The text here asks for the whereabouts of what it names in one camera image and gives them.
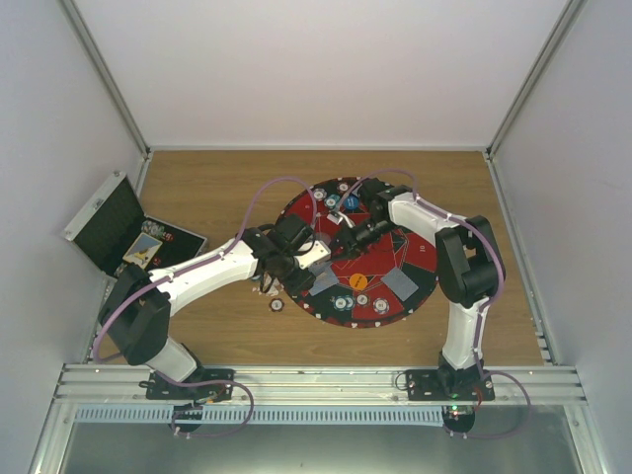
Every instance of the wooden surface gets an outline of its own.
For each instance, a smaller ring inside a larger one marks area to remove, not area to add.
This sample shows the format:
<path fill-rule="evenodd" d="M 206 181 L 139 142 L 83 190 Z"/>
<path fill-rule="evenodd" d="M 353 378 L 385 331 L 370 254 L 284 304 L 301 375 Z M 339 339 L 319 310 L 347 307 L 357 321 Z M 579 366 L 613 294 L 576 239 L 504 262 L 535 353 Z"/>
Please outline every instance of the wooden surface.
<path fill-rule="evenodd" d="M 158 152 L 142 194 L 149 215 L 205 235 L 216 248 L 239 228 L 251 197 L 266 181 L 294 175 L 308 184 L 396 167 L 414 173 L 420 194 L 465 216 L 485 215 L 494 227 L 508 277 L 490 310 L 484 336 L 490 365 L 542 363 L 509 236 L 480 153 L 465 152 Z M 398 175 L 384 181 L 406 184 Z M 268 189 L 249 226 L 274 222 L 299 192 L 297 184 Z M 171 322 L 170 334 L 204 363 L 436 365 L 445 342 L 447 300 L 437 287 L 405 320 L 354 330 L 321 322 L 284 293 L 279 313 L 270 298 L 242 281 L 193 302 Z M 110 345 L 102 355 L 114 351 Z"/>

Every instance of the white wall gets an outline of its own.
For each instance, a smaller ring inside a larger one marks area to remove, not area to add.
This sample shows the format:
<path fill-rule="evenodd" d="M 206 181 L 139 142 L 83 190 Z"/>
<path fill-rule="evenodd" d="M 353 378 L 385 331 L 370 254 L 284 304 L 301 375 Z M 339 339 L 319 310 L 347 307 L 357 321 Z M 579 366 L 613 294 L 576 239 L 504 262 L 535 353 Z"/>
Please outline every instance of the white wall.
<path fill-rule="evenodd" d="M 628 0 L 587 3 L 498 155 L 557 350 L 620 473 L 632 464 L 630 18 Z"/>
<path fill-rule="evenodd" d="M 1 2 L 0 58 L 0 471 L 19 473 L 96 320 L 101 277 L 59 233 L 139 155 L 55 1 Z"/>
<path fill-rule="evenodd" d="M 153 146 L 487 146 L 565 0 L 79 0 Z"/>

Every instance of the robotic arm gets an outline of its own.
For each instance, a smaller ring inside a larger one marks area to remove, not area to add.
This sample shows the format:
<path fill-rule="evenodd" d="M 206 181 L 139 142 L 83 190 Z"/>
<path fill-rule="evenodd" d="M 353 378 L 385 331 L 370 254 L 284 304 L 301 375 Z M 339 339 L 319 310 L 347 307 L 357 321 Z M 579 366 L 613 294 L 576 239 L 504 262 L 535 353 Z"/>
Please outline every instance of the robotic arm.
<path fill-rule="evenodd" d="M 227 252 L 232 240 L 188 262 L 149 274 L 129 266 L 104 305 L 100 322 L 105 324 L 113 311 L 139 288 L 164 279 L 127 307 L 109 334 L 131 365 L 147 364 L 177 382 L 209 380 L 213 377 L 205 373 L 199 361 L 168 336 L 169 319 L 184 306 L 228 283 L 263 273 L 278 278 L 290 295 L 297 294 L 314 282 L 315 276 L 308 270 L 311 265 L 329 259 L 357 258 L 384 233 L 404 226 L 435 245 L 438 282 L 449 300 L 447 339 L 439 354 L 435 378 L 446 397 L 464 390 L 471 392 L 473 384 L 480 380 L 474 351 L 482 359 L 479 336 L 487 315 L 483 305 L 498 289 L 499 276 L 491 256 L 468 229 L 419 205 L 410 188 L 366 180 L 358 196 L 369 208 L 370 217 L 354 225 L 334 212 L 332 217 L 339 218 L 341 230 L 331 250 L 314 240 L 312 229 L 305 222 L 289 215 L 268 233 L 260 228 L 246 229 Z M 466 221 L 485 236 L 499 255 L 487 219 L 477 216 Z M 474 255 L 468 257 L 466 248 Z M 217 255 L 221 258 L 207 263 Z M 477 326 L 479 314 L 482 324 Z"/>
<path fill-rule="evenodd" d="M 358 196 L 371 216 L 353 227 L 352 222 L 341 219 L 342 230 L 332 242 L 333 257 L 337 258 L 340 253 L 344 258 L 356 258 L 396 226 L 406 227 L 434 244 L 438 283 L 449 300 L 447 338 L 439 354 L 436 378 L 448 398 L 459 391 L 471 392 L 471 386 L 480 379 L 475 352 L 483 363 L 480 336 L 487 317 L 485 303 L 498 290 L 499 276 L 492 257 L 471 231 L 421 206 L 408 187 L 391 187 L 376 179 L 367 180 L 359 188 Z M 483 234 L 500 258 L 486 218 L 455 217 Z M 468 257 L 465 249 L 474 251 L 473 255 Z M 479 314 L 482 320 L 477 324 Z"/>
<path fill-rule="evenodd" d="M 331 253 L 324 243 L 307 243 L 309 239 L 313 239 L 309 225 L 289 215 L 268 233 L 246 229 L 230 250 L 233 239 L 204 255 L 149 274 L 129 266 L 103 306 L 99 321 L 106 324 L 131 294 L 164 279 L 166 282 L 125 308 L 108 334 L 130 365 L 146 364 L 177 382 L 217 378 L 208 375 L 187 348 L 168 336 L 170 318 L 205 294 L 264 272 L 278 278 L 290 293 L 310 288 L 315 276 L 308 267 L 327 260 Z M 209 264 L 217 255 L 220 258 Z"/>

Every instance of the card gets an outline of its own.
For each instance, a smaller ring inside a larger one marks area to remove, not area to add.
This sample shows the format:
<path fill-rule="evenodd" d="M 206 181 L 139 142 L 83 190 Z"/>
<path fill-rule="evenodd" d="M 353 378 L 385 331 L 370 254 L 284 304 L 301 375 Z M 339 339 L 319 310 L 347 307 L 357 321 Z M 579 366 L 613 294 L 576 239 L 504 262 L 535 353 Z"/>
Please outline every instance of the card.
<path fill-rule="evenodd" d="M 131 244 L 131 247 L 129 247 L 122 259 L 130 264 L 137 264 L 144 269 L 151 262 L 151 259 L 154 258 L 161 245 L 162 242 L 160 240 L 142 232 Z"/>

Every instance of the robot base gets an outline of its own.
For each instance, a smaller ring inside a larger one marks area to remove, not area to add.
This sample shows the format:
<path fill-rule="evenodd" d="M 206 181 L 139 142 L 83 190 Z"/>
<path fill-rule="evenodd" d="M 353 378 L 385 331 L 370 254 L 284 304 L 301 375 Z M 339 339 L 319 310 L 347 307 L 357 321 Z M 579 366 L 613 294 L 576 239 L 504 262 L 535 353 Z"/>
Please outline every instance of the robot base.
<path fill-rule="evenodd" d="M 408 399 L 412 402 L 445 401 L 458 404 L 458 402 L 477 402 L 479 396 L 482 397 L 483 402 L 496 399 L 494 386 L 483 380 L 476 380 L 459 390 L 446 394 L 437 377 L 437 369 L 411 369 L 406 370 L 405 373 L 406 391 Z"/>

